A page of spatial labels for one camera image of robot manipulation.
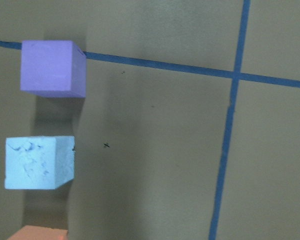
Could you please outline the light blue foam block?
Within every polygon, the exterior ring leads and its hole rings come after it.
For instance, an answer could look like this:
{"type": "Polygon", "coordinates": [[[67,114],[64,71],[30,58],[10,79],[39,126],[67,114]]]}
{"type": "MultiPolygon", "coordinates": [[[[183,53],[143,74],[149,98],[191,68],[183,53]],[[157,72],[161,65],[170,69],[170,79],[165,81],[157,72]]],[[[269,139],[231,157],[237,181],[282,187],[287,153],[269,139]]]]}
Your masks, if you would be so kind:
{"type": "Polygon", "coordinates": [[[55,190],[72,181],[74,176],[74,136],[6,138],[6,189],[55,190]]]}

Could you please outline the purple foam block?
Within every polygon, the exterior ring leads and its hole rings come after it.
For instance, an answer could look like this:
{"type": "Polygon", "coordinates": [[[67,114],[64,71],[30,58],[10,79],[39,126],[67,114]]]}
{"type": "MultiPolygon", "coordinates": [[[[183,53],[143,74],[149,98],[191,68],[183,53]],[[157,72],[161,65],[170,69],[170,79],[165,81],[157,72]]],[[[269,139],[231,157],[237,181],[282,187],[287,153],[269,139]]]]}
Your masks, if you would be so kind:
{"type": "Polygon", "coordinates": [[[87,57],[71,40],[24,40],[20,90],[46,98],[86,97],[87,57]]]}

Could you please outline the orange foam block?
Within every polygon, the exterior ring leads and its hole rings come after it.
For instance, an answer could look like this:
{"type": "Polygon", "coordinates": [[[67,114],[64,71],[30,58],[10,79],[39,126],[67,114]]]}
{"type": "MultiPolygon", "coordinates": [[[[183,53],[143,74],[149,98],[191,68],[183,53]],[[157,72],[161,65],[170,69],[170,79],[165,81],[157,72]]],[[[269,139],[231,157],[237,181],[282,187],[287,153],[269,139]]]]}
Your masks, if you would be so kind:
{"type": "Polygon", "coordinates": [[[8,240],[68,240],[65,229],[26,225],[8,238],[8,240]]]}

